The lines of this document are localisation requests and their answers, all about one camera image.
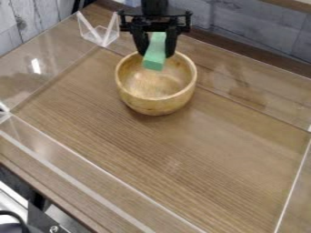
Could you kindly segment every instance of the bowl rim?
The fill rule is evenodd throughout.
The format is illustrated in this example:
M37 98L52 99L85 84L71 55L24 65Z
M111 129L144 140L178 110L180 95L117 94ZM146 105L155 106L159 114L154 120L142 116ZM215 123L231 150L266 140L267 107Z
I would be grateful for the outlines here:
M176 51L175 54L178 54L178 56L180 56L180 57L186 60L186 62L187 62L188 65L190 65L190 68L191 68L191 70L192 70L192 79L191 79L191 82L190 82L190 84L187 85L187 87L186 87L182 91L176 92L175 94L172 94L172 95L170 95L170 96L155 97L155 98L151 98L151 97L150 97L150 98L143 98L143 97L140 97L140 96L135 96L135 95L134 95L132 93L130 93L130 91L124 88L123 83L120 82L119 70L120 70L120 67L121 67L121 65L124 64L124 62L125 62L132 56L135 56L135 55L138 55L138 54L139 54L139 52L134 52L134 53L128 54L127 56L124 56L124 57L121 58L120 62L117 63L116 68L115 68L115 81L116 81L116 85L119 86L119 88L121 88L121 90L123 90L128 95L131 95L131 96L134 96L135 98L142 99L142 100L152 100L152 101L168 100L168 99L172 99L172 98L176 97L176 96L180 96L183 93L186 93L186 92L192 88L192 86L196 85L196 80L198 80L196 64L195 64L195 62L190 59L190 57L188 57L186 54L183 54L183 53L180 53L180 52Z

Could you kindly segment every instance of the wall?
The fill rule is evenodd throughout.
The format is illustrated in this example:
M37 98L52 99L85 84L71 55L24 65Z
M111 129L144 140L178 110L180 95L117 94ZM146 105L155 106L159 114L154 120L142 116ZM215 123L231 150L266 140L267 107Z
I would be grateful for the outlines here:
M127 0L136 5L139 0ZM170 0L194 11L194 24L284 56L311 62L311 15L260 0Z
M60 22L75 0L0 0L0 55Z

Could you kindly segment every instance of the wooden bowl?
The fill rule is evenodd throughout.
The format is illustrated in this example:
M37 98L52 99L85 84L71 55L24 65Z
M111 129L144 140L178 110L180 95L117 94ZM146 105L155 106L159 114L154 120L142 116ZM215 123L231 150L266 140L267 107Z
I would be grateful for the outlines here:
M142 56L125 56L115 70L115 81L124 103L139 113L163 116L190 101L196 87L196 65L176 52L167 59L163 71L142 66Z

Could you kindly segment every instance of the green block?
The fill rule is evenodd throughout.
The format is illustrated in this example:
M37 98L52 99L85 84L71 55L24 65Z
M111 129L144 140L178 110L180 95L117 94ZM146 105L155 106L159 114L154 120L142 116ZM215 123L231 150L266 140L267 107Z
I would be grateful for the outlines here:
M166 54L167 33L154 33L151 43L143 57L143 67L162 71L167 59Z

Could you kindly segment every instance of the green object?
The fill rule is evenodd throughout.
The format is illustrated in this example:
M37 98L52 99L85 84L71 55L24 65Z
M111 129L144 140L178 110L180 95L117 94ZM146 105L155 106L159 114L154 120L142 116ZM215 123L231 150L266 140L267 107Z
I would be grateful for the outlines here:
M143 67L156 71L163 70L167 59L166 54L167 33L154 33L147 52L143 57Z

